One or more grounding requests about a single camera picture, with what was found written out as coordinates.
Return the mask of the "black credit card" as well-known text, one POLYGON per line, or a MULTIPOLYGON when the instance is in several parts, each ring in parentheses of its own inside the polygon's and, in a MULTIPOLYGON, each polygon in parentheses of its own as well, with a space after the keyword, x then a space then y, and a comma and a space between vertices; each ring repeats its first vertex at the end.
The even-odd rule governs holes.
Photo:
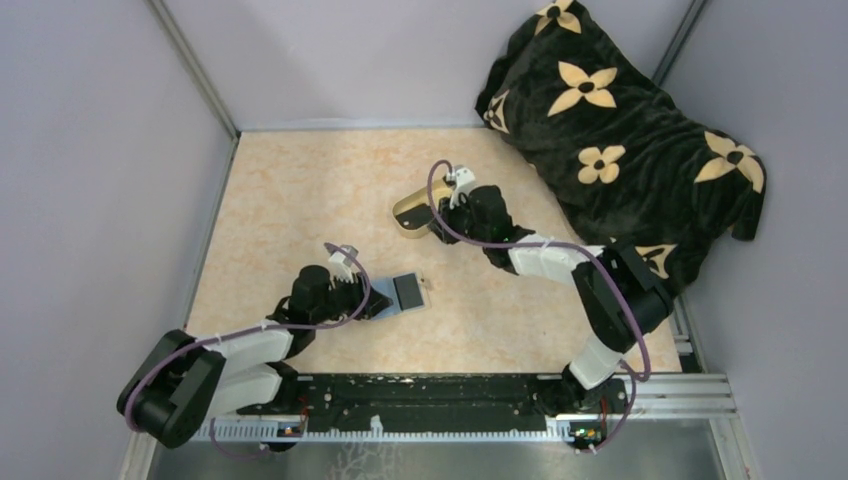
POLYGON ((401 312, 420 309, 425 306, 422 284, 416 273, 406 273, 392 279, 398 308, 401 312))
POLYGON ((432 222, 433 215, 428 205, 419 204, 402 212, 398 218, 401 226, 406 230, 417 230, 426 228, 432 222))

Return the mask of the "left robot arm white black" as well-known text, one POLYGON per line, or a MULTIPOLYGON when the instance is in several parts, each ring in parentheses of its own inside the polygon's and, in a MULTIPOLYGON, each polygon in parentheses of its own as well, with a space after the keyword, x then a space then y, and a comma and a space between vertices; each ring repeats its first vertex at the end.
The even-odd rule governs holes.
POLYGON ((321 328, 371 319, 395 304, 363 272, 337 277, 308 265, 255 327, 205 339, 168 331, 125 385, 116 409, 132 430, 167 448, 184 445, 206 420, 247 406, 288 413, 300 388, 279 372, 283 361, 302 352, 321 328))

